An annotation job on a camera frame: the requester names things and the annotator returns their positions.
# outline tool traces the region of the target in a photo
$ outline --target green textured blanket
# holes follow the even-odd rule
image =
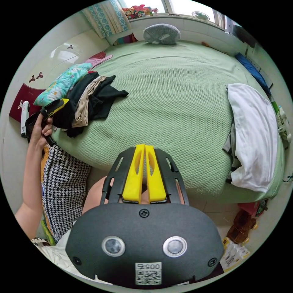
[[[235,58],[202,45],[144,42],[107,50],[113,57],[98,65],[100,75],[116,75],[112,86],[129,96],[117,99],[108,118],[92,121],[76,138],[59,129],[58,145],[72,156],[109,170],[117,155],[137,144],[169,153],[189,196],[220,202],[251,202],[276,194],[284,171],[279,141],[276,176],[267,195],[225,183],[231,167],[222,150],[231,127],[226,84],[244,83],[266,94]]]

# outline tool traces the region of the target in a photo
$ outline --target hand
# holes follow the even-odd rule
[[[38,146],[40,148],[43,148],[47,144],[47,140],[45,136],[52,134],[52,118],[48,118],[47,125],[42,129],[42,120],[43,115],[39,114],[37,121],[34,125],[33,131],[31,133],[31,140],[30,144],[34,144],[35,146]]]

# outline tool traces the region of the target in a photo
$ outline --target window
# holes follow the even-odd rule
[[[138,0],[118,0],[121,7],[130,8],[134,5],[139,6],[141,1]],[[142,1],[145,7],[150,7],[151,9],[157,8],[158,13],[167,13],[167,9],[164,6],[164,0],[146,0]]]
[[[140,5],[139,0],[118,0],[121,7],[130,8],[134,5]],[[146,7],[157,8],[158,14],[168,15],[169,13],[179,14],[182,17],[191,17],[194,11],[202,12],[209,17],[209,23],[225,28],[225,16],[216,10],[192,0],[145,0]]]
[[[212,8],[192,0],[169,0],[173,13],[192,15],[192,12],[199,11],[205,13],[211,22],[215,22]]]

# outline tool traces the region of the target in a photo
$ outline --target white cloth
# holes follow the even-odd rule
[[[231,173],[232,184],[253,191],[267,192],[272,181],[278,145],[278,127],[270,102],[254,88],[228,85],[235,129],[235,155],[241,167]]]
[[[93,280],[90,279],[84,275],[82,275],[73,265],[71,260],[69,259],[65,247],[66,243],[69,237],[71,230],[68,230],[62,238],[58,241],[58,243],[55,246],[43,246],[43,247],[38,247],[37,248],[40,250],[40,252],[52,263],[54,263],[56,266],[60,267],[61,269],[64,269],[65,271],[68,271],[76,276],[82,277],[87,280],[91,281],[96,281],[98,283],[103,283],[103,284],[109,284],[112,285],[111,283],[107,283],[104,281],[101,281],[97,278]]]

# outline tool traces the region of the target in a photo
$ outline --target curtain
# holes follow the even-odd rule
[[[131,25],[117,0],[107,0],[82,10],[100,38],[131,29]]]

